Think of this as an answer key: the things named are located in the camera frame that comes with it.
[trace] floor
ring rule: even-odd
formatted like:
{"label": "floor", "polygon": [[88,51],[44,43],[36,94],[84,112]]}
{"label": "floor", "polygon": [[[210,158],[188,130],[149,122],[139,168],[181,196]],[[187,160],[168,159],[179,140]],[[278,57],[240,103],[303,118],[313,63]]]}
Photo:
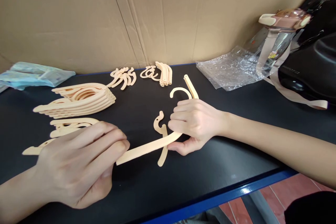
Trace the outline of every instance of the floor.
{"label": "floor", "polygon": [[[260,190],[280,224],[285,224],[284,211],[292,201],[318,191],[334,190],[302,174],[297,174]],[[241,198],[229,201],[219,207],[233,224],[253,224]]]}

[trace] black table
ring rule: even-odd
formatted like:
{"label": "black table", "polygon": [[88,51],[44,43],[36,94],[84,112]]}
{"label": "black table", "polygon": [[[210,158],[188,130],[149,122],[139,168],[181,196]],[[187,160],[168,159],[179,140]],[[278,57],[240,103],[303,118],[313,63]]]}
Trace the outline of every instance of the black table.
{"label": "black table", "polygon": [[[226,92],[215,90],[194,64],[172,69],[173,84],[164,88],[151,79],[139,78],[141,71],[136,71],[138,80],[134,86],[124,91],[120,87],[112,89],[117,98],[115,104],[87,117],[116,124],[127,135],[131,148],[156,140],[160,134],[153,129],[153,121],[162,110],[163,123],[167,124],[176,103],[187,99],[183,92],[176,92],[173,99],[169,93],[174,87],[187,88],[183,75],[188,74],[199,98],[217,109],[336,144],[336,117],[331,111],[290,102],[264,81]],[[108,73],[74,76],[60,86],[108,84],[111,79]],[[49,124],[52,118],[33,113],[33,108],[58,98],[45,86],[25,91],[11,89],[0,94],[1,183],[35,164],[37,157],[22,156],[22,151],[48,140],[54,127]],[[183,135],[178,141],[187,138]],[[187,156],[169,152],[161,168],[157,165],[160,154],[161,150],[157,150],[114,167],[110,194],[85,210],[50,203],[23,223],[139,223],[163,215],[160,223],[172,223],[205,210],[200,209],[201,202],[207,202],[201,208],[210,208],[237,197],[231,192],[250,192],[251,188],[241,189],[247,188],[246,185],[259,182],[257,187],[261,188],[267,186],[267,182],[260,183],[265,178],[272,177],[268,182],[275,182],[286,177],[281,172],[290,171],[269,155],[223,137],[214,137],[201,150]],[[230,196],[219,198],[219,195]]]}

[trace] hand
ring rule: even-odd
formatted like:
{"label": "hand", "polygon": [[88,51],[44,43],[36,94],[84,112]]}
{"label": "hand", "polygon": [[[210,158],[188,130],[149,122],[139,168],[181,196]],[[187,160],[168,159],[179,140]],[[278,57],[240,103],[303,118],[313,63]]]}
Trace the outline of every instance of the hand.
{"label": "hand", "polygon": [[45,146],[34,181],[45,202],[85,208],[105,198],[112,187],[112,168],[130,143],[117,126],[98,122],[59,137]]}
{"label": "hand", "polygon": [[228,113],[199,99],[179,101],[170,119],[168,127],[172,131],[191,136],[185,142],[173,142],[167,146],[168,150],[183,156],[201,149],[210,138],[228,128]]}

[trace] blue plastic bag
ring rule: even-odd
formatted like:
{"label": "blue plastic bag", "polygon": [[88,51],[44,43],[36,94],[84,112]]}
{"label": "blue plastic bag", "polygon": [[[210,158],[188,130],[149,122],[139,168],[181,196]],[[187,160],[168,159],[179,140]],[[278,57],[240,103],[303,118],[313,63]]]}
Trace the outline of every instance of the blue plastic bag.
{"label": "blue plastic bag", "polygon": [[56,87],[75,74],[51,66],[18,62],[10,70],[0,74],[0,85],[18,90],[24,90],[28,86]]}

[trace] forearm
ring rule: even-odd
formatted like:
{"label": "forearm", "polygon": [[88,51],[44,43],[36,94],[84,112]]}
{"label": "forearm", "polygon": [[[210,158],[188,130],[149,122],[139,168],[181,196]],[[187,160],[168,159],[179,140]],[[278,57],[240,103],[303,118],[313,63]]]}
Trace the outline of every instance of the forearm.
{"label": "forearm", "polygon": [[230,116],[230,129],[221,135],[249,144],[293,169],[336,189],[336,145],[326,141]]}
{"label": "forearm", "polygon": [[0,185],[0,223],[17,223],[46,203],[32,167]]}

